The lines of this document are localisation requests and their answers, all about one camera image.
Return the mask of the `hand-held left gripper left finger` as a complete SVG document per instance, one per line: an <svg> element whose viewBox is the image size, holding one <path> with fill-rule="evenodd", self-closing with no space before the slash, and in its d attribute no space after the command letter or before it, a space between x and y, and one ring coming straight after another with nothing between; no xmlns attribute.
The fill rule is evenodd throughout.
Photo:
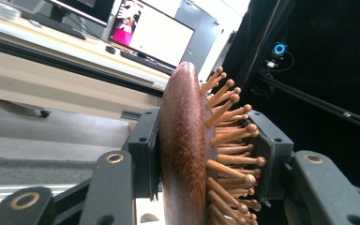
<svg viewBox="0 0 360 225"><path fill-rule="evenodd" d="M158 199L160 182L158 114L159 108L143 113L125 144L132 157L134 196L150 201Z"/></svg>

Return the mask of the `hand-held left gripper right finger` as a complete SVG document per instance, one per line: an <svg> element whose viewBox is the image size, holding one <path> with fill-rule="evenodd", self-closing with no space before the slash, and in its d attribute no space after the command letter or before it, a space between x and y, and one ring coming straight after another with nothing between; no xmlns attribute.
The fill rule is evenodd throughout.
<svg viewBox="0 0 360 225"><path fill-rule="evenodd" d="M253 140L253 154L266 160L256 194L260 203L270 207L272 201L280 201L285 195L280 178L283 166L291 158L293 141L262 112L252 110L249 118L260 131Z"/></svg>

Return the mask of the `brown wooden hairbrush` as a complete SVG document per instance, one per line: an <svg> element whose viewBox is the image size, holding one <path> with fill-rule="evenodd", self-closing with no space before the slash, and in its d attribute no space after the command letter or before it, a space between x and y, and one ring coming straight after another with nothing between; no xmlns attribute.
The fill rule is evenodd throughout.
<svg viewBox="0 0 360 225"><path fill-rule="evenodd" d="M251 106L233 108L240 92L222 67L205 84L189 62L172 73L158 116L167 225L258 225L266 159L247 142L260 135Z"/></svg>

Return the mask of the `black keyboard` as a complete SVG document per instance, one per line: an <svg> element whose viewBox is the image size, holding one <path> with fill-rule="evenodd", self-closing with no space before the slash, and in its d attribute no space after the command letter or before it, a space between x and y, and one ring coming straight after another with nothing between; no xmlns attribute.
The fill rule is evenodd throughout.
<svg viewBox="0 0 360 225"><path fill-rule="evenodd" d="M157 62L153 62L150 59L146 59L146 58L136 56L136 55L134 55L134 54L132 54L130 52L121 51L120 55L122 57L125 57L128 60L134 61L134 62L139 63L141 65L144 65L146 67L158 70L158 71L163 72L163 73L165 73L167 75L171 75L173 73L172 68L164 67L164 66L160 65Z"/></svg>

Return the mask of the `light wooden desk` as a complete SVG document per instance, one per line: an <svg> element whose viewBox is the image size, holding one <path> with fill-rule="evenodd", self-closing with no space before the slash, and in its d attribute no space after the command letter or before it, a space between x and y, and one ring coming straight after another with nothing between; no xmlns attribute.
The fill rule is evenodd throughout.
<svg viewBox="0 0 360 225"><path fill-rule="evenodd" d="M0 18L0 38L164 90L169 76L105 51L96 38L81 40L19 18ZM124 111L143 113L160 105L155 97L116 84L0 52L0 99L118 119Z"/></svg>

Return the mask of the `large computer monitor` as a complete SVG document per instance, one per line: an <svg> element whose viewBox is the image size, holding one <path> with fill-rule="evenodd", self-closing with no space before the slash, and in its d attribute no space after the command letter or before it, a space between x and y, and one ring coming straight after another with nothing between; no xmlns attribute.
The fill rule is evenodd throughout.
<svg viewBox="0 0 360 225"><path fill-rule="evenodd" d="M177 66L194 30L141 0L122 0L109 41Z"/></svg>

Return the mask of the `black curtain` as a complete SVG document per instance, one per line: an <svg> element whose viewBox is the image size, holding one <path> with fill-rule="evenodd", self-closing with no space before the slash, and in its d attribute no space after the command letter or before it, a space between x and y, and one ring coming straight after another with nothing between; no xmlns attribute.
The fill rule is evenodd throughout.
<svg viewBox="0 0 360 225"><path fill-rule="evenodd" d="M333 159L360 187L360 126L256 80L276 43L287 47L270 78L360 115L360 0L251 0L223 67L242 103L294 142Z"/></svg>

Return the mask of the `grey partition panel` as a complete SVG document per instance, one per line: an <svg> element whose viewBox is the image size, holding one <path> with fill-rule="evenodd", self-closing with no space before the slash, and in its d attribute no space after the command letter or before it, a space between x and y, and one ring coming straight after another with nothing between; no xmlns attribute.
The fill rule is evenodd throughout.
<svg viewBox="0 0 360 225"><path fill-rule="evenodd" d="M204 83L219 59L228 33L217 19L194 5L191 0L181 1L175 19L194 29L182 60L194 64L198 80Z"/></svg>

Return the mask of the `dark computer monitor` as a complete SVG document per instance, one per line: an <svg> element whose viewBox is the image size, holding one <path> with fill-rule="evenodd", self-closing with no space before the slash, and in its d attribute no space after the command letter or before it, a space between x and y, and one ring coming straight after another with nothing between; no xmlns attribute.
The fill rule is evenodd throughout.
<svg viewBox="0 0 360 225"><path fill-rule="evenodd" d="M115 0L46 0L102 26L108 24Z"/></svg>

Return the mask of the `round clear disc container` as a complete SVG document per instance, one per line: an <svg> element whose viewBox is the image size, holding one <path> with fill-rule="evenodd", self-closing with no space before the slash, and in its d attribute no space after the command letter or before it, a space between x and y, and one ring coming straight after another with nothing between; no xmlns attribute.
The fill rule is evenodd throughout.
<svg viewBox="0 0 360 225"><path fill-rule="evenodd" d="M20 17L21 12L18 9L0 2L0 18L13 21Z"/></svg>

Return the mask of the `black slanted frame bar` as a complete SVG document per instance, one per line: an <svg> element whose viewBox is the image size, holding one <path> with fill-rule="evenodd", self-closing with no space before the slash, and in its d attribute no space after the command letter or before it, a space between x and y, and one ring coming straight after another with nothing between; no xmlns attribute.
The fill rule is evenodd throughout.
<svg viewBox="0 0 360 225"><path fill-rule="evenodd" d="M345 121L355 124L360 127L360 115L358 115L354 112L342 109L334 104L331 104L327 101L324 101L322 99L319 99L317 97L309 95L305 92L302 92L296 88L293 88L287 84L279 82L268 76L256 75L255 79L259 80L263 83L267 83L271 86L274 86L282 92L285 92L285 93L287 93L293 97L299 98L301 100L304 100L305 102L307 102L315 107L318 107L328 113L338 116L339 118L344 119Z"/></svg>

